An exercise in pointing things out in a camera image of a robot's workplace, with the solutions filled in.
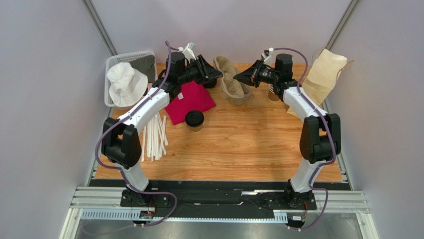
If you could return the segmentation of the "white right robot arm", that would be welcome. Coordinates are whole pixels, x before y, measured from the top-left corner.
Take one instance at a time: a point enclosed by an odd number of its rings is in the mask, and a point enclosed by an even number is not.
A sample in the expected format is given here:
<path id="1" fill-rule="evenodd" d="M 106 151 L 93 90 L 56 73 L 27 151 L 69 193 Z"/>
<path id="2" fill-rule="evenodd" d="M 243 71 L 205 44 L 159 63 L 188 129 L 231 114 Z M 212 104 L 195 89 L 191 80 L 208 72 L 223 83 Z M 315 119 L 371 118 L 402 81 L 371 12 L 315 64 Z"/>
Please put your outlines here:
<path id="1" fill-rule="evenodd" d="M 255 88 L 267 83 L 273 93 L 291 107 L 303 122 L 300 138 L 302 159 L 295 175 L 284 189 L 283 201 L 289 208 L 303 206 L 313 196 L 313 184 L 323 166 L 340 153 L 340 117 L 328 114 L 315 104 L 298 81 L 293 79 L 290 54 L 278 54 L 275 66 L 257 60 L 234 79 Z"/>

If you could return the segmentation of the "brown paper coffee cup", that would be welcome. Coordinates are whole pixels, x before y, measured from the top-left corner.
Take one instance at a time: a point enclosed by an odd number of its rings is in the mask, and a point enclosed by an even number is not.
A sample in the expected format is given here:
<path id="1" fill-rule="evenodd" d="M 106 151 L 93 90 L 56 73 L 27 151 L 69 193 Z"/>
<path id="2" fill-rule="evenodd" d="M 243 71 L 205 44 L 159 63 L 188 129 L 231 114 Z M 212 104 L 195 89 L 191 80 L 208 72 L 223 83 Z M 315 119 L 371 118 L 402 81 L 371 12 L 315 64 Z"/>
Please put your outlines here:
<path id="1" fill-rule="evenodd" d="M 189 130 L 190 130 L 191 132 L 200 132 L 200 131 L 202 130 L 202 128 L 203 128 L 203 126 L 202 126 L 202 125 L 200 125 L 200 126 L 196 126 L 196 127 L 189 126 Z"/>

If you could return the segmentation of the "cardboard cup carrier stack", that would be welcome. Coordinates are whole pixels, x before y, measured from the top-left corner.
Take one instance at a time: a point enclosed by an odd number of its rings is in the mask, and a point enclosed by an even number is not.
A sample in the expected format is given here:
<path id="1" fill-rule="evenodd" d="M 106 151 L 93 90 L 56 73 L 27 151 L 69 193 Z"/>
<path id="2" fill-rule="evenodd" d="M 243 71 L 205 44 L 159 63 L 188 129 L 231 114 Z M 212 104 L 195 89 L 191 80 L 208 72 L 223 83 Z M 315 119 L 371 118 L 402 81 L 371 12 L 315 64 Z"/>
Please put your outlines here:
<path id="1" fill-rule="evenodd" d="M 215 57 L 213 66 L 222 73 L 220 88 L 226 99 L 229 99 L 234 105 L 242 105 L 250 100 L 251 87 L 234 79 L 234 76 L 239 74 L 240 71 L 228 58 Z"/>

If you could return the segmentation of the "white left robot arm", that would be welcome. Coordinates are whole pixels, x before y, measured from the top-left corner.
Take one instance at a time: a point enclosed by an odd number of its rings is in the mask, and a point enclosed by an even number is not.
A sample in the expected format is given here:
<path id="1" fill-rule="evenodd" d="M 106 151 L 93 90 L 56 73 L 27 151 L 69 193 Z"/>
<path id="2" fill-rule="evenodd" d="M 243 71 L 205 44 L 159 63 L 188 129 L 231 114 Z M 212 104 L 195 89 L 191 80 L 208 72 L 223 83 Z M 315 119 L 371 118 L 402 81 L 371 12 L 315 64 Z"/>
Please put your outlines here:
<path id="1" fill-rule="evenodd" d="M 222 73 L 209 64 L 202 55 L 187 59 L 182 52 L 172 52 L 163 70 L 146 97 L 126 114 L 104 122 L 100 143 L 101 154 L 114 164 L 126 183 L 124 197 L 141 206 L 153 202 L 151 183 L 139 163 L 144 155 L 139 135 L 142 129 L 168 106 L 188 83 L 205 85 L 216 82 Z"/>

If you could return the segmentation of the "stack of black cup lids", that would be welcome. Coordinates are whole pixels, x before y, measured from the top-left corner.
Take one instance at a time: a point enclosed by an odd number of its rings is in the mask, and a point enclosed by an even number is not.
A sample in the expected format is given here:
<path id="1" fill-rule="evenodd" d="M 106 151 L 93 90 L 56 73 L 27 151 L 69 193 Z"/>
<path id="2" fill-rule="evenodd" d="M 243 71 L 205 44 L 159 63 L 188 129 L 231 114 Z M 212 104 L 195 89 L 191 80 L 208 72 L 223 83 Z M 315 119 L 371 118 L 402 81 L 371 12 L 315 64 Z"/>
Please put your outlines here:
<path id="1" fill-rule="evenodd" d="M 203 87 L 206 89 L 212 89 L 217 85 L 217 79 L 210 80 L 203 84 Z"/>

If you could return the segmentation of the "stack of paper cups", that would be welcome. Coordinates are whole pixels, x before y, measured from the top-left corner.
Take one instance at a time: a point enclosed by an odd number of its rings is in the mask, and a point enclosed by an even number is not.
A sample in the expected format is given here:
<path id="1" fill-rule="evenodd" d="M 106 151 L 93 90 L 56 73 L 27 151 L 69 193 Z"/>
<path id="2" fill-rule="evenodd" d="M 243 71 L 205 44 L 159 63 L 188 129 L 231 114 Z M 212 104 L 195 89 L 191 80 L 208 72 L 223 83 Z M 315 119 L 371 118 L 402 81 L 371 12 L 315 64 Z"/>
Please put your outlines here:
<path id="1" fill-rule="evenodd" d="M 269 87 L 268 88 L 269 88 L 269 90 L 268 90 L 268 99 L 269 99 L 269 101 L 274 102 L 274 103 L 280 101 L 279 96 L 274 93 L 273 85 L 272 84 L 269 84 Z"/>

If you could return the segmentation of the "brown paper bag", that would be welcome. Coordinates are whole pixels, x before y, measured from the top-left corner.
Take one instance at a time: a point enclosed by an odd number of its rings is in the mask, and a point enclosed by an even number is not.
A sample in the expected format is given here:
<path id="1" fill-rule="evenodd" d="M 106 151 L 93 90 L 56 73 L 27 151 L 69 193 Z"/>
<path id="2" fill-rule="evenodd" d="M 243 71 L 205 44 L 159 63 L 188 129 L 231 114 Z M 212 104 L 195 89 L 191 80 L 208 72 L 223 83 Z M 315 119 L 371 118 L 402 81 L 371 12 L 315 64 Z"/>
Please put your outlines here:
<path id="1" fill-rule="evenodd" d="M 353 62 L 324 47 L 313 61 L 307 78 L 301 83 L 306 95 L 320 106 L 335 87 L 341 72 Z"/>

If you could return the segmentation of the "black cup lid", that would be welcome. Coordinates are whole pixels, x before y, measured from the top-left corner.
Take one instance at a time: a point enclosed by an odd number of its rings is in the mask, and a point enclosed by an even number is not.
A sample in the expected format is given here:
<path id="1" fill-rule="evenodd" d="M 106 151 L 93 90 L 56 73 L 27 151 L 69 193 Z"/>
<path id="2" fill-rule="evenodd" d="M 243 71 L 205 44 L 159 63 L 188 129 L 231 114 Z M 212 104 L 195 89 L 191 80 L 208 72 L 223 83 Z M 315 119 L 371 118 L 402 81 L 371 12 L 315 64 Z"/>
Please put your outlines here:
<path id="1" fill-rule="evenodd" d="M 192 110 L 185 116 L 185 123 L 189 127 L 199 127 L 204 123 L 205 117 L 201 111 Z"/>

